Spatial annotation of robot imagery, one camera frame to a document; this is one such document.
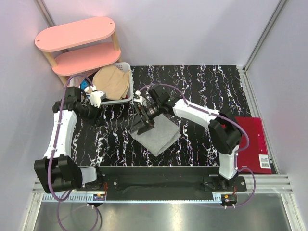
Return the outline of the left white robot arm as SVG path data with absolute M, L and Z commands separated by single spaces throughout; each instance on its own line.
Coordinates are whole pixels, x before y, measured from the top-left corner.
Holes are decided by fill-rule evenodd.
M 98 167 L 80 168 L 72 159 L 71 144 L 78 119 L 90 125 L 101 124 L 103 91 L 93 91 L 89 97 L 83 89 L 68 87 L 64 97 L 52 107 L 54 125 L 50 144 L 44 157 L 34 162 L 34 171 L 46 193 L 77 190 L 83 186 L 97 191 L 104 179 Z

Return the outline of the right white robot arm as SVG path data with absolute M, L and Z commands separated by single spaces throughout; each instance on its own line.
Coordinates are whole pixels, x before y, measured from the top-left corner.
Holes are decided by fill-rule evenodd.
M 140 90 L 135 92 L 135 113 L 130 135 L 154 156 L 158 156 L 180 138 L 179 126 L 171 122 L 167 115 L 184 118 L 204 127 L 219 154 L 219 187 L 225 191 L 231 190 L 236 184 L 236 156 L 243 134 L 232 112 L 194 104 L 182 93 L 171 96 L 163 89 L 164 86 L 152 84 L 145 87 L 152 103 L 147 103 Z

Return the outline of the grey t shirt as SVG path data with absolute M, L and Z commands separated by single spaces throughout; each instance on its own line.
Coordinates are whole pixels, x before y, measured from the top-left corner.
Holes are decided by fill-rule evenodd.
M 131 137 L 147 149 L 153 156 L 157 157 L 180 137 L 180 127 L 169 120 L 165 115 L 154 118 L 154 128 L 138 135 L 138 132 L 130 131 Z

